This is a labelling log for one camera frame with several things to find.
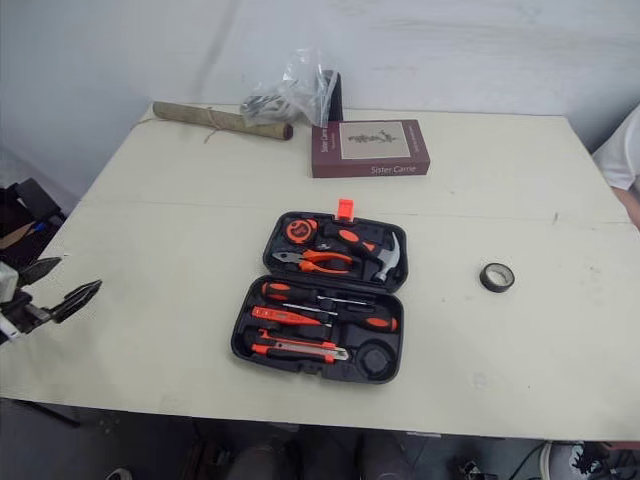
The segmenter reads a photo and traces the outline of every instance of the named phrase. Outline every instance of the tool kit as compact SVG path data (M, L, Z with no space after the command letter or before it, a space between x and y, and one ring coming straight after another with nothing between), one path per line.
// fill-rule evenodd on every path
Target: tool kit
M392 295L409 274L404 231L353 218L288 212L271 233L263 262L271 275L249 288L231 349L240 358L291 372L386 383L400 368L404 330Z

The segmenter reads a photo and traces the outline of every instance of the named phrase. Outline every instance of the hammer head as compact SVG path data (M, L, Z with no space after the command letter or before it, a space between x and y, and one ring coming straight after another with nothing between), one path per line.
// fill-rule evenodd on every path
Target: hammer head
M386 282L389 270L395 268L400 261L400 244L398 243L398 238L394 232L391 232L391 237L393 238L392 250L382 249L378 255L378 260L382 262L382 268L373 278L379 282Z

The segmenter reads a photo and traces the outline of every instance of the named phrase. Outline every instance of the white shirt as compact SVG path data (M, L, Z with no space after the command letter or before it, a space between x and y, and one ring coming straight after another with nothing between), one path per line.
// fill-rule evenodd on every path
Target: white shirt
M612 187L640 192L640 105L620 124L593 159Z

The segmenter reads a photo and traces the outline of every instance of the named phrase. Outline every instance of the person's arm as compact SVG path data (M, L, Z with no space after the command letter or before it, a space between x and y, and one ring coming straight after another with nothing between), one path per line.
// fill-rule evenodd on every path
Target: person's arm
M627 209L627 213L633 224L640 230L640 202L638 202L638 199L628 190L622 190L616 187L611 187L611 190L613 190L618 200L620 200Z

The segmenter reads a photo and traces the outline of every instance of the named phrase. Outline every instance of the tape measure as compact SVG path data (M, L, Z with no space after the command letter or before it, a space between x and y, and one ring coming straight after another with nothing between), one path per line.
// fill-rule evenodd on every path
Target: tape measure
M313 239L317 230L318 222L315 220L293 220L285 227L285 236L291 243L302 245Z

